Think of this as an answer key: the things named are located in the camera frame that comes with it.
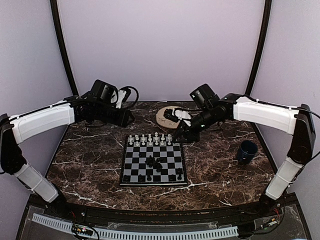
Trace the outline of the black chess piece corner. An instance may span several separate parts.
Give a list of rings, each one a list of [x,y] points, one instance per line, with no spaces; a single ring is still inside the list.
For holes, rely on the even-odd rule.
[[[177,180],[181,181],[182,180],[182,175],[183,175],[183,170],[181,168],[178,168],[176,170],[176,174],[177,174]]]

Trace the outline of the black white chess board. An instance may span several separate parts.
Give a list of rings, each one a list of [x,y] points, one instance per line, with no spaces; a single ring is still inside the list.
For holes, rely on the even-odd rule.
[[[184,148],[170,134],[128,135],[119,185],[184,186],[188,184]]]

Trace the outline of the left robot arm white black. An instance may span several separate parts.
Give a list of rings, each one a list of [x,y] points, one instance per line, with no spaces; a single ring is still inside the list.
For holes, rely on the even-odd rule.
[[[131,93],[136,99],[127,100]],[[38,194],[45,202],[51,204],[51,210],[60,218],[67,218],[71,213],[70,206],[63,201],[60,193],[43,172],[32,166],[24,147],[30,141],[39,143],[50,133],[66,129],[68,126],[99,121],[118,127],[127,127],[135,118],[131,112],[138,102],[138,90],[133,86],[116,86],[97,79],[92,88],[83,95],[66,97],[56,103],[22,114],[0,117],[0,173],[16,177],[29,190]]]

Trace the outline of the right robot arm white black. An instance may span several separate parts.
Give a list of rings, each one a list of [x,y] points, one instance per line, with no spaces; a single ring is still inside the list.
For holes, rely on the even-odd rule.
[[[198,142],[200,132],[226,120],[260,124],[292,135],[286,158],[265,189],[266,198],[255,205],[255,213],[266,217],[275,208],[273,200],[277,200],[305,165],[315,158],[313,117],[316,114],[306,104],[286,106],[236,93],[220,98],[206,83],[191,92],[190,97],[196,103],[197,115],[191,116],[189,109],[180,107],[170,114],[174,122],[179,122],[172,138],[175,143]]]

